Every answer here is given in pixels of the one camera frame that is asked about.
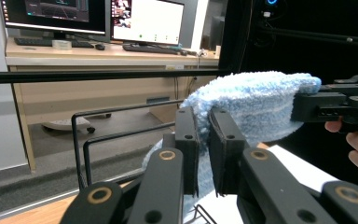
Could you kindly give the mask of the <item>light wooden desk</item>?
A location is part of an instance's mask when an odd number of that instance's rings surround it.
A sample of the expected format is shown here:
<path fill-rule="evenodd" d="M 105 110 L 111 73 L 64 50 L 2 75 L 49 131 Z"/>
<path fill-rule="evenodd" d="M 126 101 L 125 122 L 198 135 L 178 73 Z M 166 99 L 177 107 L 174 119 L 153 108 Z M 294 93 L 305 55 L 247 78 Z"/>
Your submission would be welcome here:
<path fill-rule="evenodd" d="M 9 70 L 19 72 L 182 70 L 215 68 L 218 58 L 157 53 L 128 52 L 121 46 L 107 45 L 104 50 L 57 50 L 52 47 L 19 46 L 10 38 L 6 46 Z M 203 77 L 196 83 L 191 77 L 157 77 L 147 79 L 92 80 L 68 82 L 18 83 L 12 86 L 20 116 L 25 152 L 32 171 L 36 169 L 29 127 L 48 121 L 69 119 L 79 111 L 116 105 L 135 105 L 149 97 L 183 98 L 188 91 L 207 83 Z"/>

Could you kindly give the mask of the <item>white screen computer monitor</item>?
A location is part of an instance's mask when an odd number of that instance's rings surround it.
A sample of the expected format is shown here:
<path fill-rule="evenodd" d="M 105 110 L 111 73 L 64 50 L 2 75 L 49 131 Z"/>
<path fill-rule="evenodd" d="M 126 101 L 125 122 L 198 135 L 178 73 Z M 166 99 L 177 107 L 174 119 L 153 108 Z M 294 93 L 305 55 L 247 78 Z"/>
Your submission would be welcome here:
<path fill-rule="evenodd" d="M 189 48 L 197 6 L 198 0 L 111 0 L 111 39 Z"/>

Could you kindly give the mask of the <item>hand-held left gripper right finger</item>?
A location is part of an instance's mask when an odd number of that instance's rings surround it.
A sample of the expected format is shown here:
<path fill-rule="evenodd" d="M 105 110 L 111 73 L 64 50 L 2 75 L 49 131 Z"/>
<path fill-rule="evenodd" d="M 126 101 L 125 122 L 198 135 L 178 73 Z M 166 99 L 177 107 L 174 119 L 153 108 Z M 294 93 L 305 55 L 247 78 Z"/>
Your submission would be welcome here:
<path fill-rule="evenodd" d="M 239 161 L 248 144 L 226 110 L 214 107 L 209 121 L 209 155 L 215 192 L 221 196 L 237 194 L 241 180 Z"/>

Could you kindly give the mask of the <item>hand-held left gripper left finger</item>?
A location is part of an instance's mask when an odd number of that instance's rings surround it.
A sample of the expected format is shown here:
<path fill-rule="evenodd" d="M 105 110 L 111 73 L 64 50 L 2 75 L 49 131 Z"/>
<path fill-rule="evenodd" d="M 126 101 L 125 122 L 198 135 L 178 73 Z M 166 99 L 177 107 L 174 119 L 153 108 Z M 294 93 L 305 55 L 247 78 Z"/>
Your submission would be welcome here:
<path fill-rule="evenodd" d="M 184 194 L 199 195 L 198 168 L 200 140 L 197 122 L 191 106 L 180 108 L 175 113 L 174 133 L 163 135 L 163 147 L 174 147 L 183 154 Z"/>

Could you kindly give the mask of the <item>office chair wheeled base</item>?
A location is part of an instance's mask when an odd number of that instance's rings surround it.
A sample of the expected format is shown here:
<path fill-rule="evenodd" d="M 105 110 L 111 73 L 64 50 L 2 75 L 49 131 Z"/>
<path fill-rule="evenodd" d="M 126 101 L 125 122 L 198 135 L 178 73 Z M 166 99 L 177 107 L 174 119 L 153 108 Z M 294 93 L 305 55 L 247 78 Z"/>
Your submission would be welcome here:
<path fill-rule="evenodd" d="M 93 118 L 93 115 L 86 115 L 76 118 L 76 128 L 78 130 L 86 130 L 88 133 L 95 133 L 95 128 L 88 121 L 88 118 Z M 73 130 L 73 122 L 71 119 L 48 121 L 44 122 L 42 126 L 47 131 L 71 132 Z"/>

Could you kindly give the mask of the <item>black horizontal frame bar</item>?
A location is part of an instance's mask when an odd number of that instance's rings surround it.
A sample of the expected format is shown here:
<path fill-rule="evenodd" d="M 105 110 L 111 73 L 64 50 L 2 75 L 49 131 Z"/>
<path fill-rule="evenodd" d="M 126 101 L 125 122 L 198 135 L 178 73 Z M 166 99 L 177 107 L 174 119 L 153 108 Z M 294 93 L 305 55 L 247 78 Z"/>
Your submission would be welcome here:
<path fill-rule="evenodd" d="M 221 69 L 0 72 L 0 84 L 110 80 L 151 77 L 203 77 L 223 76 L 229 74 L 230 71 Z"/>

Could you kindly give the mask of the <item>black metal stand bar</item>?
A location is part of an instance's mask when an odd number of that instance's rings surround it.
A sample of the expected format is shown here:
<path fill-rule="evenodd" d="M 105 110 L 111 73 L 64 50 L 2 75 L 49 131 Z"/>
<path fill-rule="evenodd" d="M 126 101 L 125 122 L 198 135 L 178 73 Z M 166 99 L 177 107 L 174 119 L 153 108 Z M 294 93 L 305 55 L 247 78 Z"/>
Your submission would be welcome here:
<path fill-rule="evenodd" d="M 332 35 L 332 34 L 296 31 L 296 30 L 288 30 L 288 29 L 280 29 L 280 28 L 271 28 L 271 27 L 265 27 L 263 25 L 260 25 L 257 28 L 257 31 L 264 34 L 282 35 L 282 36 L 289 36 L 295 38 L 303 38 L 308 40 L 338 43 L 338 44 L 344 44 L 349 46 L 358 46 L 358 36 L 353 36 L 353 35 Z"/>

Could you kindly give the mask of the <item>dark screen computer monitor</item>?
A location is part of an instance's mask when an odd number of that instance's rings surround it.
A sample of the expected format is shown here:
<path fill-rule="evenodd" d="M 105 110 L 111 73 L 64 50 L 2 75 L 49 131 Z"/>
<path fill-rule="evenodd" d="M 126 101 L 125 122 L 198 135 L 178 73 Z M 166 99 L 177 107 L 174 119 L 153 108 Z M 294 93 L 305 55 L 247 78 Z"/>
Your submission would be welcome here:
<path fill-rule="evenodd" d="M 105 0 L 0 0 L 6 28 L 105 36 Z"/>

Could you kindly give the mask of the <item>light blue striped towel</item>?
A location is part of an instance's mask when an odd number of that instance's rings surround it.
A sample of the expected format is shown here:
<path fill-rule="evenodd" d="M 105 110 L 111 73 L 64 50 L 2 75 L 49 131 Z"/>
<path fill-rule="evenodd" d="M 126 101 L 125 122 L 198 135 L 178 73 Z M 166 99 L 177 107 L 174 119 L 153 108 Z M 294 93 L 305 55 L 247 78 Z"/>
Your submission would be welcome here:
<path fill-rule="evenodd" d="M 280 140 L 298 130 L 303 123 L 291 120 L 295 95 L 314 94 L 321 85 L 322 81 L 309 73 L 244 72 L 218 77 L 192 92 L 181 106 L 190 106 L 197 122 L 199 195 L 184 197 L 183 212 L 188 213 L 200 199 L 214 191 L 207 144 L 208 115 L 214 107 L 226 110 L 250 147 L 256 147 L 261 142 Z"/>

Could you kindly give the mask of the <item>black keyboard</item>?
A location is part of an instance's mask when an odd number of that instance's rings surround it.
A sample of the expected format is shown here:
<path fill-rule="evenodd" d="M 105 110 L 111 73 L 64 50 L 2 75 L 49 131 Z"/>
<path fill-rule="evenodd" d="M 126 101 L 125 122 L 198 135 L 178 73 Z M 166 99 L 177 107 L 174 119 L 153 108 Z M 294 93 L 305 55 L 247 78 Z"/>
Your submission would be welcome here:
<path fill-rule="evenodd" d="M 32 39 L 15 37 L 14 42 L 19 46 L 38 46 L 38 47 L 52 47 L 54 39 Z M 93 49 L 94 46 L 88 42 L 71 41 L 72 48 Z"/>
<path fill-rule="evenodd" d="M 186 56 L 187 52 L 179 49 L 169 49 L 162 47 L 154 47 L 154 46 L 141 46 L 141 45 L 123 45 L 122 48 L 126 51 L 131 52 L 144 52 L 144 53 L 159 53 L 159 54 L 171 54 L 171 55 L 182 55 Z"/>

